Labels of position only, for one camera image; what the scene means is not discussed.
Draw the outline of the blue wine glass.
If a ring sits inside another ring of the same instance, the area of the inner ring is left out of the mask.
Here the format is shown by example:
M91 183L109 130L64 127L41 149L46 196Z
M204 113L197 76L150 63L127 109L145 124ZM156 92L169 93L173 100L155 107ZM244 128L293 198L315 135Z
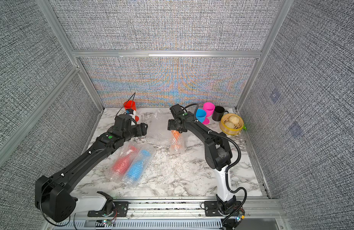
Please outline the blue wine glass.
M204 123L206 116L207 116L207 112L203 109L198 109L195 114L196 119L201 123Z
M124 175L123 182L128 186L135 185L140 180L151 158L152 154L142 149Z

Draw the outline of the orange wine glass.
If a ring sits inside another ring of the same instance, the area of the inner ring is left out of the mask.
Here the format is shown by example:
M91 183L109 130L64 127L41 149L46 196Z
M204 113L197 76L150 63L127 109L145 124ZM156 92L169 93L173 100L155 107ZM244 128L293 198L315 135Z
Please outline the orange wine glass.
M185 142L183 135L176 130L171 131L171 154L180 154L185 151Z

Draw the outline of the clear bubble wrap sheet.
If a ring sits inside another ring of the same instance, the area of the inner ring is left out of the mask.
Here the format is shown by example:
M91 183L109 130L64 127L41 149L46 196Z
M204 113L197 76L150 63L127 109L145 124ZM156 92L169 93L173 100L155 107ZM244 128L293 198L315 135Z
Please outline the clear bubble wrap sheet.
M170 145L172 133L167 128L171 119L173 119L172 115L163 110L152 113L150 123L148 123L146 140L158 146Z

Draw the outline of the red plastic wine glass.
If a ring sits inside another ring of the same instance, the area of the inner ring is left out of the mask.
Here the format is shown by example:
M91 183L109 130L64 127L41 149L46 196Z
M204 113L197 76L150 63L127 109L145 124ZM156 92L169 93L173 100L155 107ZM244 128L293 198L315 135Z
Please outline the red plastic wine glass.
M127 101L127 102L124 102L124 108L125 108L125 109L132 108L132 109L134 109L134 110L137 111L136 103L135 103L133 100L129 100L129 101Z

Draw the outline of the pink plastic wine glass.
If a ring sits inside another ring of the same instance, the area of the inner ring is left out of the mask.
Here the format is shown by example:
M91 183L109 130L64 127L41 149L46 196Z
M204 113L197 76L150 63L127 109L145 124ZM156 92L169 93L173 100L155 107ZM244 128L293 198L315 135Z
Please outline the pink plastic wine glass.
M210 123L209 117L212 116L212 114L215 110L215 105L213 103L205 103L203 105L203 110L206 112L206 118L205 118L203 124L207 125Z

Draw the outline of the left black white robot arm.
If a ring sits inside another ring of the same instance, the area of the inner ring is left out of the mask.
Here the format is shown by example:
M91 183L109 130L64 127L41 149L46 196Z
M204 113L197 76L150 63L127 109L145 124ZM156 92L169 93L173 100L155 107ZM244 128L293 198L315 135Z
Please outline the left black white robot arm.
M96 196L77 198L71 195L76 185L98 163L122 147L133 137L147 134L148 125L140 123L119 129L112 126L97 137L92 146L71 164L50 177L41 176L35 183L35 206L44 219L53 226L70 220L77 212L95 211L104 216L114 214L111 196L98 191Z

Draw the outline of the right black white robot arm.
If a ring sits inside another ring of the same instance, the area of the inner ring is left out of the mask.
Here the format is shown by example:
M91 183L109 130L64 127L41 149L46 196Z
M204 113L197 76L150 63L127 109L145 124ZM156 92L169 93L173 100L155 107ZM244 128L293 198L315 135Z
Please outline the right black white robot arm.
M190 131L204 144L205 161L213 169L217 181L218 210L223 215L228 215L236 204L236 196L231 191L230 173L226 171L233 154L224 133L212 131L190 114L170 119L167 129L180 133Z

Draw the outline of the wrapped red wine glass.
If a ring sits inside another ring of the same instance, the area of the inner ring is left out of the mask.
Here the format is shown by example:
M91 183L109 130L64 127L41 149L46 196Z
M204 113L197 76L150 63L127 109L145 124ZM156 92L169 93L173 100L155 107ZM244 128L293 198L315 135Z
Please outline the wrapped red wine glass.
M121 180L129 167L132 165L138 153L139 149L134 145L128 145L125 147L110 168L110 178L116 181Z

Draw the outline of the black mug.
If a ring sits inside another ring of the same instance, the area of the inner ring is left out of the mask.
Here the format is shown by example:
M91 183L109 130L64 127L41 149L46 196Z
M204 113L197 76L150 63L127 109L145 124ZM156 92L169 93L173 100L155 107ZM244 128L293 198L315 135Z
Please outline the black mug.
M216 106L211 117L214 121L219 122L221 121L225 113L229 113L229 112L225 110L225 108L222 106Z

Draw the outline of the yellow bowl with buns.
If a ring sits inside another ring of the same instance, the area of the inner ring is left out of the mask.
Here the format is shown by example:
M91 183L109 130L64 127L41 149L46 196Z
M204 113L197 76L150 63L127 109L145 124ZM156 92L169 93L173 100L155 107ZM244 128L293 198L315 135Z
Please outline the yellow bowl with buns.
M246 130L243 119L236 115L228 113L221 118L219 123L221 131L227 135L238 135L242 130Z

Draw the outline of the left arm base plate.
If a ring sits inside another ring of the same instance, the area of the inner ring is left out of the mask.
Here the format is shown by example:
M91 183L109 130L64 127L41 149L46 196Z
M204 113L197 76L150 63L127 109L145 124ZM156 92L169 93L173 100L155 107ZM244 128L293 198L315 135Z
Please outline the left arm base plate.
M128 209L128 201L114 201L112 205L106 204L100 211L89 211L87 217L126 217Z

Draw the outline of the aluminium front rail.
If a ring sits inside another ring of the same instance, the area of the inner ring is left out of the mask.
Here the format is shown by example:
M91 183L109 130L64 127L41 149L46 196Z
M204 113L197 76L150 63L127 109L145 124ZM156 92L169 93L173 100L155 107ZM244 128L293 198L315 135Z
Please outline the aluminium front rail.
M192 218L223 218L207 217L203 209L204 201L217 201L213 196L206 197L165 197L157 199L155 197L145 197L143 199L124 198L114 201L128 201L129 209L126 217L128 219L192 219ZM246 218L254 219L286 219L287 215L279 199L269 199L265 197L248 197L243 205ZM89 211L80 211L77 216L87 217Z

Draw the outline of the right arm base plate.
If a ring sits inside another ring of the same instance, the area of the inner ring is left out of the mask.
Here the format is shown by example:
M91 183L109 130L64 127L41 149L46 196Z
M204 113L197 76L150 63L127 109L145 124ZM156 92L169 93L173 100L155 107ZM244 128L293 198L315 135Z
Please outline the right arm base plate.
M218 205L217 201L204 201L203 209L205 211L205 216L207 217L223 217L228 216L234 210L236 210L241 205L241 201L236 201L236 203L226 211L223 211L223 206Z

